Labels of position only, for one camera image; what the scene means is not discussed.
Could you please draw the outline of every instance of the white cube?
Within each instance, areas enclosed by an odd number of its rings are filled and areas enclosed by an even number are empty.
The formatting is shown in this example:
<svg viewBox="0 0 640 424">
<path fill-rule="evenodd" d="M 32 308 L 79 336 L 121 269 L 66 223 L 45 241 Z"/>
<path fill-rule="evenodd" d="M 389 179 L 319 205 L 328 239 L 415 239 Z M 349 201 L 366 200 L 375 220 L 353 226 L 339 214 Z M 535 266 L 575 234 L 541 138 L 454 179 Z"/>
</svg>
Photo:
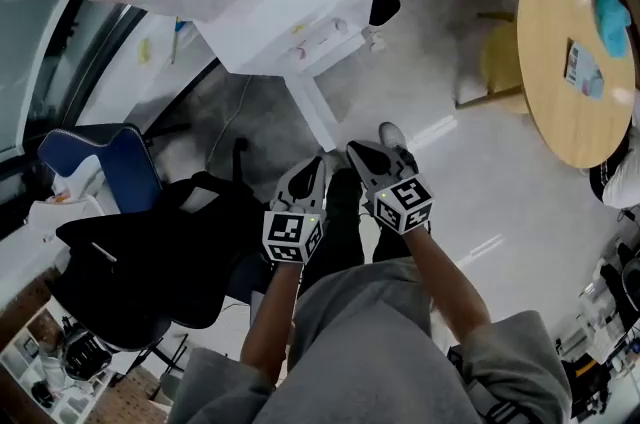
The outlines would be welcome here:
<svg viewBox="0 0 640 424">
<path fill-rule="evenodd" d="M 264 213 L 262 244 L 275 262 L 306 264 L 322 239 L 319 214 Z"/>
<path fill-rule="evenodd" d="M 374 215 L 398 234 L 404 234 L 427 221 L 432 205 L 431 191 L 418 174 L 378 191 Z"/>
</svg>

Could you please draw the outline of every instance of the yellow stool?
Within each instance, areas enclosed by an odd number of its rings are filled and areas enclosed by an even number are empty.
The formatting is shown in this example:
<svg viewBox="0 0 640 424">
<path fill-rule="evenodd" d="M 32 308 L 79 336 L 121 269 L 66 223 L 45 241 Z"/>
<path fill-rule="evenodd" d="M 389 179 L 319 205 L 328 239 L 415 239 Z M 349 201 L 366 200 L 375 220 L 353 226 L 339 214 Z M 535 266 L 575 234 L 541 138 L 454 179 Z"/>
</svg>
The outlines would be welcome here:
<svg viewBox="0 0 640 424">
<path fill-rule="evenodd" d="M 456 109 L 500 102 L 500 105 L 512 113 L 528 113 L 518 57 L 517 27 L 513 14 L 479 13 L 478 17 L 506 22 L 489 34 L 482 49 L 480 71 L 487 83 L 487 95 L 462 104 L 456 103 Z"/>
</svg>

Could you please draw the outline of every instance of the white table leg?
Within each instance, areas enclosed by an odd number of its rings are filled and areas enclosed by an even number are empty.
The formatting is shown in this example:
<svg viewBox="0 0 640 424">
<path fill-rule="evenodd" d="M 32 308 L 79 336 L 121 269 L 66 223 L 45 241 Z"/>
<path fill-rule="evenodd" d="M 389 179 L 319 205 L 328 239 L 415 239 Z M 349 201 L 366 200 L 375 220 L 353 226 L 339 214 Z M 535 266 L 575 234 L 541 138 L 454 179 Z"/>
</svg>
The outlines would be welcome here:
<svg viewBox="0 0 640 424">
<path fill-rule="evenodd" d="M 333 129 L 338 122 L 313 77 L 304 74 L 287 75 L 284 76 L 284 82 L 320 146 L 326 152 L 334 150 L 337 145 Z"/>
</svg>

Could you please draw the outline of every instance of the table top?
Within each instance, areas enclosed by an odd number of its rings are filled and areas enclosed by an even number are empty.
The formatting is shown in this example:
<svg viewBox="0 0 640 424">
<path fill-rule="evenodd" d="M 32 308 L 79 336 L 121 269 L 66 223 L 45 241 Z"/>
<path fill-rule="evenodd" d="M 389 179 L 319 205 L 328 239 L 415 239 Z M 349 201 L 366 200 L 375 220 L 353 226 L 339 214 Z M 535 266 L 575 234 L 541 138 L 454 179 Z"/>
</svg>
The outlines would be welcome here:
<svg viewBox="0 0 640 424">
<path fill-rule="evenodd" d="M 626 132 L 635 68 L 627 55 L 611 58 L 597 31 L 595 0 L 520 0 L 518 53 L 525 96 L 549 148 L 565 163 L 591 168 L 605 161 Z M 602 98 L 583 95 L 565 78 L 571 41 L 585 46 L 604 79 Z"/>
</svg>

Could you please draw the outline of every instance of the paper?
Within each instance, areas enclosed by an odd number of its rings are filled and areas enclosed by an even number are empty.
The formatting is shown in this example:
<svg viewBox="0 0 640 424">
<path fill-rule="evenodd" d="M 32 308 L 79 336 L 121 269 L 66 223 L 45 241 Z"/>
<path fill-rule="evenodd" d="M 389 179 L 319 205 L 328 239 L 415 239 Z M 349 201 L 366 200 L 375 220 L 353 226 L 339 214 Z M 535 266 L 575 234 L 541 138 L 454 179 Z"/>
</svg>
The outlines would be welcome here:
<svg viewBox="0 0 640 424">
<path fill-rule="evenodd" d="M 585 46 L 572 42 L 567 58 L 565 79 L 583 95 L 601 100 L 604 93 L 602 72 Z"/>
</svg>

